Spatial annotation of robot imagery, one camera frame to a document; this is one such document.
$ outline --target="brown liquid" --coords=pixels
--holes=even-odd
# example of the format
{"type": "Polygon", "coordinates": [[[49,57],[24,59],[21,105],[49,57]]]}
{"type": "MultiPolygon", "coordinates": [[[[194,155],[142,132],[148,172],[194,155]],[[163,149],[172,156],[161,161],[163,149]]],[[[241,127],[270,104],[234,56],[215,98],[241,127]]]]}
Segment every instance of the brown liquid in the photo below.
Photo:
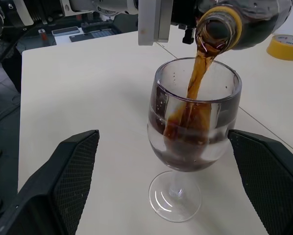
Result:
{"type": "MultiPolygon", "coordinates": [[[[193,100],[197,99],[201,81],[209,66],[226,46],[225,40],[215,40],[203,33],[197,35],[197,55],[188,85],[187,98],[193,100]]],[[[161,156],[162,160],[168,159],[170,167],[182,171],[203,169],[214,163],[198,158],[209,142],[210,118],[211,104],[183,103],[167,120],[163,135],[168,154],[172,156],[161,156]]]]}

